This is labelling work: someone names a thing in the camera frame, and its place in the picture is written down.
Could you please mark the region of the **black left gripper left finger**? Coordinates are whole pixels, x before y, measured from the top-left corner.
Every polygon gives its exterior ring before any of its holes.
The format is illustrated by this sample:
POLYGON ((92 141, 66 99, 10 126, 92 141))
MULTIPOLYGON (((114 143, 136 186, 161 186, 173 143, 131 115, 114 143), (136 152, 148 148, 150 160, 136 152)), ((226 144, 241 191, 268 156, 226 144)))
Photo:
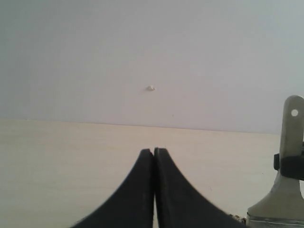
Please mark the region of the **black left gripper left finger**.
POLYGON ((118 189, 74 228, 152 228, 154 216, 154 158, 143 149, 118 189))

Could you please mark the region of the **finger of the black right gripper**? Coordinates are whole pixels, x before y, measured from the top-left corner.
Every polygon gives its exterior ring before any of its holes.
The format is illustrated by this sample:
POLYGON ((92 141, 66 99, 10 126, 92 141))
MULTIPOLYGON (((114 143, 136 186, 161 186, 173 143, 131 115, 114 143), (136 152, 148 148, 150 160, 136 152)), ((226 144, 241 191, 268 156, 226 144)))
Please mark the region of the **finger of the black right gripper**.
POLYGON ((277 153, 274 155, 273 167, 276 171, 287 178, 295 180, 304 180, 304 156, 289 156, 280 159, 277 153))

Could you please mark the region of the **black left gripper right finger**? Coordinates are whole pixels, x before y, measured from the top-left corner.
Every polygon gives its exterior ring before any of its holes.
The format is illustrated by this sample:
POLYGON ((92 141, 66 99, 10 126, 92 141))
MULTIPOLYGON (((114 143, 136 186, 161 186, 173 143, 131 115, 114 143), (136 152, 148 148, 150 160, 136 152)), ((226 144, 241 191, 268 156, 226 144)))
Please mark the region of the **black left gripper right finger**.
POLYGON ((154 149, 155 199, 160 228, 245 228, 203 197, 165 148, 154 149))

